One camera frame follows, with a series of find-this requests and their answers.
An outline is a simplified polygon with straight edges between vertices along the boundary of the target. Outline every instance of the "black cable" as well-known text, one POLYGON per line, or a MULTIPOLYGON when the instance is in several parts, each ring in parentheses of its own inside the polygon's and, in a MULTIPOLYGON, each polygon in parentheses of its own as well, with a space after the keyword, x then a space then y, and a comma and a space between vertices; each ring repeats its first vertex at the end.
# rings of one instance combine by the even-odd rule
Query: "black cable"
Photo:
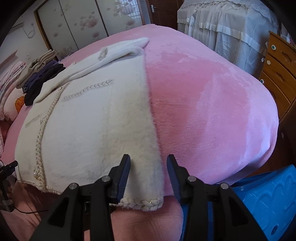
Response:
POLYGON ((24 27, 22 26, 22 29, 24 30, 25 34, 27 35, 28 39, 31 39, 35 36, 35 27, 34 24, 32 23, 31 26, 33 26, 33 30, 30 31, 28 34, 26 33, 26 31, 24 30, 24 27))
POLYGON ((34 212, 23 212, 23 211, 21 211, 21 210, 18 210, 20 213, 24 213, 24 214, 33 214, 33 213, 41 213, 41 212, 47 212, 48 211, 48 209, 47 210, 41 210, 41 211, 34 211, 34 212))

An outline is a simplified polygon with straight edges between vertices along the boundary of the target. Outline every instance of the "white lace cover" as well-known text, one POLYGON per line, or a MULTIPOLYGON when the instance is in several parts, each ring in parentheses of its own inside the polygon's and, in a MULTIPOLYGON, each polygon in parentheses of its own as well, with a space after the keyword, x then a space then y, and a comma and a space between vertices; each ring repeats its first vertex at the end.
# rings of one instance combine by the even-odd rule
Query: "white lace cover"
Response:
MULTIPOLYGON (((213 3, 213 2, 224 2, 222 0, 185 0, 182 4, 181 8, 188 8, 198 4, 205 4, 205 3, 213 3)), ((268 18, 272 21, 271 15, 274 15, 273 12, 269 10, 269 8, 260 0, 232 0, 234 4, 241 4, 248 7, 252 7, 256 11, 260 12, 264 17, 268 18)))

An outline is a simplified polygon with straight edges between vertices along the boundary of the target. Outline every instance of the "door handle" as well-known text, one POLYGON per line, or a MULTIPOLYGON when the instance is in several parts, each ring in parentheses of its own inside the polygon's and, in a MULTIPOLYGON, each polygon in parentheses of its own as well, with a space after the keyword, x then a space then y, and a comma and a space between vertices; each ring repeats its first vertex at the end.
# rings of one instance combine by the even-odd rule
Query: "door handle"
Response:
POLYGON ((155 11, 154 11, 155 8, 157 8, 157 7, 154 7, 153 5, 151 5, 151 10, 152 10, 152 12, 155 12, 155 11))

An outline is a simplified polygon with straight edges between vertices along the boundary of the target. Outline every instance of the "white fuzzy cardigan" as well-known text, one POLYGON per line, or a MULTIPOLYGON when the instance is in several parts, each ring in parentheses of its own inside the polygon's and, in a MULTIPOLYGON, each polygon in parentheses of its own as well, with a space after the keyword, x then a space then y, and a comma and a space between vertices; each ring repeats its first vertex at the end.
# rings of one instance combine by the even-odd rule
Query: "white fuzzy cardigan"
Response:
POLYGON ((155 210, 163 173, 150 111, 143 47, 123 41, 71 65, 47 81, 19 134, 17 178, 61 194, 85 185, 131 156, 122 207, 155 210))

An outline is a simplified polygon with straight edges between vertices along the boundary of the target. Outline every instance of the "black clamp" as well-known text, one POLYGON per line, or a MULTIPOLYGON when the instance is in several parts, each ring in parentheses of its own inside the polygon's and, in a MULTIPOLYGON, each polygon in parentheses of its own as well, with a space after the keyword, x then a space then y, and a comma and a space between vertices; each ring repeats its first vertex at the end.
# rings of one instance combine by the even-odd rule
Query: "black clamp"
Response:
POLYGON ((42 219, 30 241, 83 241, 85 214, 90 213, 91 240, 114 241, 109 204, 118 204, 123 198, 130 156, 125 154, 119 166, 108 176, 93 184, 79 186, 71 183, 42 219))
POLYGON ((252 214, 227 183, 203 183, 180 167, 174 155, 168 156, 167 169, 175 198, 189 205, 183 241, 208 240, 209 202, 213 206, 214 241, 267 241, 252 214))
POLYGON ((14 205, 7 196, 7 188, 9 187, 7 178, 15 172, 17 165, 17 161, 13 161, 12 163, 0 168, 0 190, 2 191, 2 202, 8 212, 12 212, 14 210, 14 205))

